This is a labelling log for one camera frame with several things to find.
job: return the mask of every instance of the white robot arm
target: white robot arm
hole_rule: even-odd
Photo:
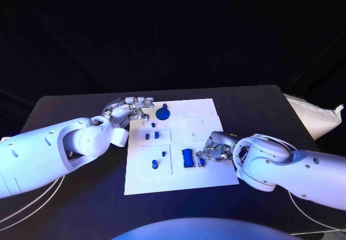
[[[298,198],[346,210],[346,157],[296,150],[260,134],[239,138],[219,131],[210,133],[196,156],[232,160],[237,178],[255,189],[271,192],[279,185]]]
[[[76,118],[0,142],[0,198],[27,192],[95,160],[112,143],[123,147],[131,120],[148,121],[151,97],[113,100],[100,115]]]

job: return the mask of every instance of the blue object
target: blue object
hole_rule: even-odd
[[[158,120],[165,120],[170,117],[170,110],[167,109],[167,104],[164,103],[161,108],[155,111],[155,117]]]
[[[200,158],[200,159],[198,159],[198,166],[203,167],[204,165],[206,165],[206,163],[204,163],[204,159]]]
[[[158,168],[158,163],[155,160],[152,160],[152,169],[157,169]]]
[[[183,167],[193,168],[194,167],[193,150],[188,148],[181,150],[181,157],[183,157]]]

